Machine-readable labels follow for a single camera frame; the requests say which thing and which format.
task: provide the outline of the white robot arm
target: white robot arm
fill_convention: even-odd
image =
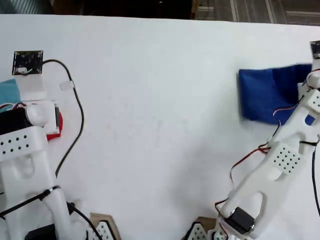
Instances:
[[[300,88],[296,109],[268,141],[270,150],[263,161],[248,174],[225,201],[220,217],[227,230],[238,238],[258,238],[278,212],[288,189],[310,161],[320,136],[320,60],[314,59],[312,72]],[[312,123],[306,118],[314,118]],[[239,207],[255,193],[262,195],[256,218]]]
[[[47,137],[41,128],[47,122],[45,111],[40,105],[29,105],[3,112],[1,120],[1,130],[8,131],[0,134],[0,171],[6,198],[5,209],[34,194],[52,190],[42,202],[52,214],[56,235],[62,240],[73,239],[64,194],[61,189],[53,190],[57,179],[50,169]],[[30,214],[22,207],[5,216],[9,239],[25,239],[27,233],[37,226],[30,221],[26,224]]]

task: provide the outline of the white surface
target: white surface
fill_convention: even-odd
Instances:
[[[58,180],[68,200],[111,214],[124,240],[180,239],[198,216],[216,216],[230,167],[275,129],[240,117],[238,70],[310,63],[309,41],[320,39],[311,26],[45,15],[2,15],[0,33],[2,80],[18,50],[69,67],[86,120]],[[64,116],[49,144],[55,169],[80,113],[59,88],[62,67],[48,63],[42,77]],[[235,182],[260,159],[239,166]],[[297,182],[261,240],[319,236],[311,159]]]

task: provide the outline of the black component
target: black component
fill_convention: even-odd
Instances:
[[[216,234],[216,231],[212,232],[212,234],[211,234],[211,240],[214,240],[214,239],[215,239],[215,234]]]
[[[320,41],[311,41],[310,45],[313,59],[320,59]]]
[[[70,205],[74,207],[76,206],[73,202],[70,202]],[[74,209],[71,208],[69,205],[67,205],[67,208],[68,208],[69,215],[71,215],[74,212]]]
[[[54,224],[44,226],[28,232],[24,240],[57,240],[56,228]]]
[[[54,108],[55,111],[55,124],[58,128],[60,128],[60,110],[59,107]]]
[[[23,107],[0,112],[0,135],[31,127]]]
[[[192,0],[84,0],[83,15],[190,19]]]
[[[15,51],[12,75],[41,74],[43,57],[44,51]]]
[[[240,207],[237,207],[233,214],[224,221],[240,234],[248,233],[255,225],[255,219]]]

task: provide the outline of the black wire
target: black wire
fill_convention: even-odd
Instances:
[[[314,152],[312,154],[311,174],[312,174],[312,184],[313,184],[313,192],[314,192],[314,199],[315,199],[316,209],[318,210],[318,214],[319,214],[319,217],[320,217],[320,207],[319,207],[318,194],[317,194],[317,185],[316,185],[316,178],[315,178],[315,162],[316,162],[316,149],[314,149]]]
[[[85,113],[84,113],[84,109],[83,109],[83,107],[82,107],[82,105],[81,105],[80,99],[79,99],[79,97],[78,97],[78,93],[77,93],[77,90],[76,90],[76,86],[74,85],[75,83],[74,83],[74,81],[72,80],[71,74],[70,74],[69,69],[67,68],[67,66],[66,66],[63,62],[61,62],[61,61],[59,61],[59,60],[56,60],[56,59],[48,59],[48,60],[45,60],[45,61],[42,62],[42,65],[47,64],[47,63],[58,63],[58,64],[60,64],[60,65],[65,69],[65,71],[66,71],[66,73],[67,73],[67,75],[68,75],[69,80],[73,83],[74,96],[75,96],[75,99],[76,99],[76,101],[77,101],[77,103],[78,103],[78,106],[79,106],[79,109],[80,109],[80,112],[81,112],[81,127],[80,127],[80,131],[79,131],[78,135],[76,136],[76,138],[74,139],[74,141],[73,141],[73,143],[71,144],[71,146],[69,147],[69,149],[68,149],[68,150],[66,151],[66,153],[64,154],[64,156],[63,156],[63,158],[61,159],[61,161],[59,162],[58,167],[56,168],[56,170],[55,170],[55,176],[57,177],[58,174],[59,174],[59,171],[60,171],[60,169],[61,169],[61,167],[62,167],[62,165],[64,164],[64,162],[65,162],[65,160],[66,160],[66,158],[67,158],[67,156],[69,155],[69,153],[71,152],[71,150],[72,150],[72,148],[75,146],[75,144],[77,143],[78,139],[80,138],[80,136],[81,136],[81,134],[82,134],[82,132],[83,132],[83,130],[84,130]]]
[[[73,206],[71,203],[66,202],[66,204],[68,205],[69,208],[71,208],[73,211],[75,211],[77,214],[79,214],[84,220],[86,220],[86,222],[90,225],[90,227],[92,228],[92,230],[94,231],[94,233],[97,235],[97,237],[99,238],[99,240],[103,240],[103,238],[100,236],[100,234],[98,233],[96,227],[93,225],[93,223],[90,221],[89,218],[86,217],[86,215],[84,215],[79,209],[77,209],[75,206]]]
[[[59,186],[54,186],[54,187],[52,188],[52,190],[55,190],[55,189],[58,189],[58,188],[60,188],[60,187],[59,187]],[[25,205],[27,205],[27,204],[29,204],[29,203],[34,202],[35,200],[41,200],[41,201],[42,201],[42,200],[43,200],[46,196],[48,196],[51,192],[52,192],[51,190],[46,189],[46,190],[43,191],[42,193],[40,193],[40,194],[38,194],[38,195],[36,195],[36,196],[34,196],[34,197],[31,197],[31,198],[29,198],[29,199],[27,199],[27,200],[25,200],[25,201],[23,201],[23,202],[15,205],[15,206],[13,206],[13,207],[10,207],[10,208],[7,209],[7,210],[4,210],[4,211],[0,212],[0,218],[2,218],[3,216],[5,216],[5,215],[7,215],[7,214],[9,214],[9,213],[12,213],[13,211],[15,211],[15,210],[17,210],[17,209],[19,209],[19,208],[22,208],[23,206],[25,206]]]

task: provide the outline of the blue cloth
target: blue cloth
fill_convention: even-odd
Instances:
[[[239,70],[239,94],[242,115],[250,120],[278,124],[272,116],[277,108],[298,103],[298,83],[302,83],[312,68],[298,64],[262,70]],[[278,111],[275,117],[285,124],[292,110]]]
[[[15,79],[0,82],[0,105],[6,103],[19,103],[20,91]],[[11,106],[0,109],[0,112],[10,109]]]

